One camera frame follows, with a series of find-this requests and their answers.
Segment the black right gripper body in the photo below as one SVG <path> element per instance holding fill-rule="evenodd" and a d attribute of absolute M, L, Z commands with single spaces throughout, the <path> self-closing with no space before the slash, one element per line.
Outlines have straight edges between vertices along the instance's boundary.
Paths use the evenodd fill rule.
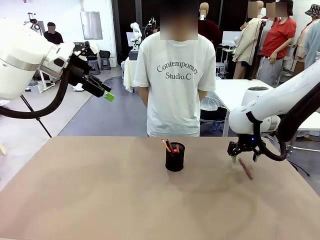
<path fill-rule="evenodd" d="M 259 144 L 264 144 L 261 136 L 252 134 L 238 134 L 237 141 L 230 141 L 227 148 L 229 156 L 237 156 L 243 152 L 254 152 L 255 155 L 263 155 L 262 147 Z"/>

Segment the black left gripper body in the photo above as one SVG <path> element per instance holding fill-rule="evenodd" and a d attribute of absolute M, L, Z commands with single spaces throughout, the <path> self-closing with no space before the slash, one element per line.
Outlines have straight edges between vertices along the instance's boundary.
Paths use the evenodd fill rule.
<path fill-rule="evenodd" d="M 68 60 L 66 70 L 68 72 L 68 83 L 72 86 L 83 84 L 88 74 L 87 58 L 85 50 L 75 51 Z"/>

